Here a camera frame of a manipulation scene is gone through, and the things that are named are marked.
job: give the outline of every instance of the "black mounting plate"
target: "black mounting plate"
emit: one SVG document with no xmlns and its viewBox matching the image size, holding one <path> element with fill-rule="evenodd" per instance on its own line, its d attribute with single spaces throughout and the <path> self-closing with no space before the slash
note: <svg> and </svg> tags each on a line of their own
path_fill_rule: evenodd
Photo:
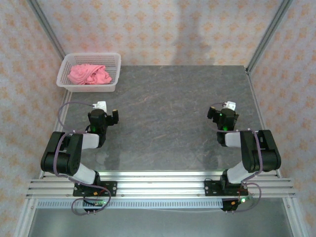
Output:
<svg viewBox="0 0 316 237">
<path fill-rule="evenodd" d="M 117 190 L 118 190 L 118 183 L 117 181 L 101 181 L 100 185 L 101 187 L 107 188 L 112 197 L 116 197 Z M 102 192 L 100 194 L 100 189 L 97 188 L 91 188 L 83 185 L 75 184 L 73 196 L 74 197 L 108 197 L 108 192 Z"/>
<path fill-rule="evenodd" d="M 221 181 L 204 181 L 205 196 L 248 196 L 248 190 L 241 184 L 230 184 L 229 188 L 222 189 Z"/>
</svg>

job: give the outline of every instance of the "pink towel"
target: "pink towel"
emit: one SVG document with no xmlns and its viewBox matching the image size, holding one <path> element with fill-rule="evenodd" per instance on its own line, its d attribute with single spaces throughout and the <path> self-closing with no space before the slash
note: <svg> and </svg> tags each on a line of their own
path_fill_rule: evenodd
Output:
<svg viewBox="0 0 316 237">
<path fill-rule="evenodd" d="M 109 84 L 112 80 L 105 71 L 104 65 L 81 64 L 72 66 L 68 75 L 69 80 L 76 85 Z"/>
</svg>

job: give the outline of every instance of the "patterned wall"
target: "patterned wall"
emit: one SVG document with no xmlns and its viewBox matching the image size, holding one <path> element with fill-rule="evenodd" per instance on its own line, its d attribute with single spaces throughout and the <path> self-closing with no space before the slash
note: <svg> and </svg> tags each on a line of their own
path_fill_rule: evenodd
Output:
<svg viewBox="0 0 316 237">
<path fill-rule="evenodd" d="M 316 233 L 316 2 L 295 0 L 252 74 L 265 124 Z"/>
<path fill-rule="evenodd" d="M 66 53 L 123 65 L 247 66 L 281 0 L 40 0 Z"/>
<path fill-rule="evenodd" d="M 25 0 L 0 2 L 0 236 L 12 236 L 56 120 L 61 60 Z"/>
</svg>

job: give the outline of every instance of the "white plastic basket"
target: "white plastic basket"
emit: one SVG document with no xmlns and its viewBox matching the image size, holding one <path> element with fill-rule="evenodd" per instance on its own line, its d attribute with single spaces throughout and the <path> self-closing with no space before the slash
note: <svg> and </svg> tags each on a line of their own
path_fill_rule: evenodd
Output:
<svg viewBox="0 0 316 237">
<path fill-rule="evenodd" d="M 80 64 L 104 65 L 112 81 L 104 85 L 74 85 L 69 79 L 71 66 Z M 119 80 L 121 58 L 118 53 L 70 53 L 64 58 L 57 76 L 57 85 L 71 92 L 113 92 Z"/>
</svg>

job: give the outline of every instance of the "gray marble tabletop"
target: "gray marble tabletop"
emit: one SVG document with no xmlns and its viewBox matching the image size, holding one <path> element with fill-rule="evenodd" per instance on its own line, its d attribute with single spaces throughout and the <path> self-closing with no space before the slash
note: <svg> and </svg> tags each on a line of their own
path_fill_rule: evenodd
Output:
<svg viewBox="0 0 316 237">
<path fill-rule="evenodd" d="M 227 169 L 240 149 L 221 147 L 210 104 L 236 102 L 236 129 L 259 129 L 260 121 L 243 66 L 123 66 L 115 92 L 73 93 L 71 101 L 107 102 L 118 109 L 103 147 L 83 150 L 81 162 L 96 170 Z M 88 106 L 71 105 L 65 124 L 89 125 Z"/>
</svg>

